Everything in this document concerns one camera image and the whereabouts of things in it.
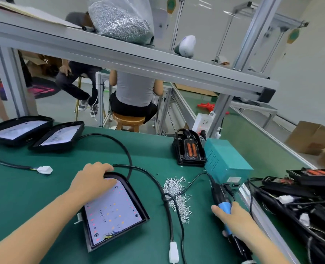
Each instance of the gray t-shirt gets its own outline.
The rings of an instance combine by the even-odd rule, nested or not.
[[[146,107],[154,95],[155,79],[117,71],[117,99],[136,107]]]
[[[83,26],[84,17],[85,17],[85,13],[71,12],[67,15],[65,20],[81,27]]]

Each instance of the sneaker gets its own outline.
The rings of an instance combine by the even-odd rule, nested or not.
[[[79,111],[85,111],[87,109],[89,98],[90,97],[88,97],[88,99],[86,99],[86,100],[80,100],[79,101],[79,105],[78,105],[78,110]]]
[[[95,118],[95,116],[98,114],[98,105],[94,105],[90,108],[90,116],[92,118]]]

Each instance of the bag of screws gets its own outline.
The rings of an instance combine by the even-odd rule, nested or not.
[[[89,0],[88,12],[100,35],[142,45],[154,36],[149,0]]]

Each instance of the hand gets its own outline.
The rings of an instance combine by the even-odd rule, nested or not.
[[[62,66],[60,66],[59,71],[61,73],[65,74],[66,76],[68,76],[68,72],[72,72],[70,66],[68,66],[68,65],[62,65]]]
[[[83,170],[77,173],[67,192],[83,206],[114,187],[117,180],[104,179],[104,173],[113,170],[107,163],[86,164]]]
[[[215,205],[211,206],[211,210],[237,238],[245,243],[252,240],[259,232],[262,233],[251,215],[241,208],[237,202],[232,203],[230,215]]]

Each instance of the teal metal box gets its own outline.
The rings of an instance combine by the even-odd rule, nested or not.
[[[253,168],[227,141],[207,139],[204,145],[207,163],[205,170],[219,183],[243,184]]]

